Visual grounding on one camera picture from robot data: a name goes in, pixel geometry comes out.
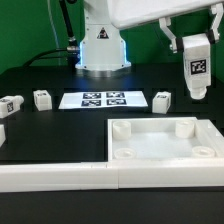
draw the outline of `white paper sheet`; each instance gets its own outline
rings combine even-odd
[[[147,107],[141,91],[65,93],[59,109],[103,107]]]

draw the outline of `black tabletop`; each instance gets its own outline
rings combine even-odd
[[[33,91],[47,90],[53,110],[39,112]],[[64,93],[142,91],[147,108],[59,110]],[[166,115],[152,113],[159,91],[172,93]],[[0,119],[7,141],[0,163],[107,161],[107,119],[195,116],[224,134],[224,84],[215,76],[205,99],[190,98],[180,64],[136,65],[111,78],[77,76],[67,67],[13,68],[0,96],[22,95],[21,111]],[[223,188],[124,189],[0,194],[0,223],[223,223]]]

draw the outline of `green wall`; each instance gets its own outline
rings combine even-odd
[[[52,15],[60,47],[67,46],[67,35],[58,0],[51,0]],[[68,5],[73,18],[73,28],[78,41],[84,37],[83,2]],[[47,0],[0,1],[0,73],[21,66],[43,51],[55,49],[50,25]],[[212,18],[203,10],[172,19],[172,30],[177,36],[187,36],[206,31]],[[212,71],[224,81],[224,19],[220,27],[221,40],[212,46]],[[128,60],[132,63],[169,63],[182,61],[181,54],[169,50],[169,41],[158,23],[121,31],[128,46]],[[41,60],[33,65],[57,65],[58,60]]]

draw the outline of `white cube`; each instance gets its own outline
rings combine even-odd
[[[4,125],[0,125],[0,147],[2,146],[4,141],[5,141],[5,129]]]
[[[153,99],[152,112],[166,114],[171,104],[171,93],[158,92]]]
[[[46,90],[37,90],[33,92],[34,102],[39,111],[52,110],[51,96]]]

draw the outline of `white block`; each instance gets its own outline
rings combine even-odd
[[[20,105],[24,102],[22,96],[5,96],[0,99],[0,118],[5,118],[20,110]]]
[[[34,102],[39,111],[52,110],[51,96],[46,90],[33,92]]]
[[[5,129],[4,125],[0,125],[0,147],[2,146],[4,141],[5,141]]]
[[[166,114],[171,104],[171,93],[158,92],[153,99],[152,112]]]

